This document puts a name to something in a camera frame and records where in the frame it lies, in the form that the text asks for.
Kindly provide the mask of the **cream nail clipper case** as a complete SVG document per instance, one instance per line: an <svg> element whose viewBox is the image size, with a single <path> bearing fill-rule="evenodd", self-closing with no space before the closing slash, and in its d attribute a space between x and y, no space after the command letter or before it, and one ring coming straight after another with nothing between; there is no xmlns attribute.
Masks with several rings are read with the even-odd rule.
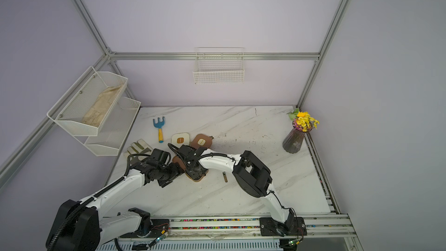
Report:
<svg viewBox="0 0 446 251"><path fill-rule="evenodd" d="M171 137L171 143L180 148L182 145L190 145L190 135L186 132L173 134Z"/></svg>

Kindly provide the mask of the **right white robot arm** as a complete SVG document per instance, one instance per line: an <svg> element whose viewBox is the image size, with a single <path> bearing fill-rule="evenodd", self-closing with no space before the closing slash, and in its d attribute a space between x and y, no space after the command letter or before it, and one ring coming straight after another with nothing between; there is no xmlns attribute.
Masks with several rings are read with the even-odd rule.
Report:
<svg viewBox="0 0 446 251"><path fill-rule="evenodd" d="M200 181L209 170L232 173L241 189L260 199L269 210L275 233L280 236L289 235L295 227L294 209L286 208L281 203L272 182L270 169L251 151L230 155L205 147L177 147L172 143L169 143L168 147L175 154L174 162L195 182Z"/></svg>

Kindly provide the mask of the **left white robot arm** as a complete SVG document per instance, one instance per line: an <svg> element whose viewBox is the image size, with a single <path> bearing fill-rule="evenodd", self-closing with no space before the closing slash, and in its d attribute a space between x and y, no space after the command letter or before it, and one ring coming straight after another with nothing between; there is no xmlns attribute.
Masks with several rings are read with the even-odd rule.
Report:
<svg viewBox="0 0 446 251"><path fill-rule="evenodd" d="M124 174L116 181L80 201L68 200L56 214L46 248L49 251L93 251L125 234L147 237L156 227L151 214L138 208L107 218L106 214L130 193L157 181L164 188L184 173L171 162L168 152L154 149L152 153L127 156Z"/></svg>

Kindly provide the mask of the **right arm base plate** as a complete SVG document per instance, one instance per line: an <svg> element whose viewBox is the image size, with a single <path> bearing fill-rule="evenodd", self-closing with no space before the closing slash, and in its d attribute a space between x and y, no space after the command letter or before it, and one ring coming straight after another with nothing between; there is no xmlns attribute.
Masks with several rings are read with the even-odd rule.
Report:
<svg viewBox="0 0 446 251"><path fill-rule="evenodd" d="M288 223L280 223L270 217L262 217L259 219L260 233L263 237L267 236L306 236L307 228L302 217L293 217L293 221Z"/></svg>

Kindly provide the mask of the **brown case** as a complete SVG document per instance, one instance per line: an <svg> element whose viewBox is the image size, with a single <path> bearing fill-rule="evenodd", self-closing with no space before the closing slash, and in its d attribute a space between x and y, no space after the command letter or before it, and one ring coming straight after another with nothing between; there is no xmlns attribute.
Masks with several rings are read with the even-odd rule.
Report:
<svg viewBox="0 0 446 251"><path fill-rule="evenodd" d="M204 135L204 134L198 134L190 143L190 146L198 149L200 147L204 148L211 148L213 143L213 137Z"/></svg>
<svg viewBox="0 0 446 251"><path fill-rule="evenodd" d="M188 178L190 178L191 180L193 180L194 182L199 182L200 180L202 180L206 174L209 172L208 169L204 169L204 170L199 170L198 172L188 172L187 171L187 167L184 164L184 162L178 157L175 156L172 160L173 163L177 164L180 166L180 168L183 169L183 171L185 172L186 176Z"/></svg>

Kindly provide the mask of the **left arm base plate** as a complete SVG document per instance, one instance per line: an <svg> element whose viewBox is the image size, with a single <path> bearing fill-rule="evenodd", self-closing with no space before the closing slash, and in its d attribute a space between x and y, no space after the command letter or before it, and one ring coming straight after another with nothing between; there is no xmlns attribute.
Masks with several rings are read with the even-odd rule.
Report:
<svg viewBox="0 0 446 251"><path fill-rule="evenodd" d="M157 238L163 231L167 231L170 226L169 219L152 219L143 223L135 232L122 235L120 238Z"/></svg>

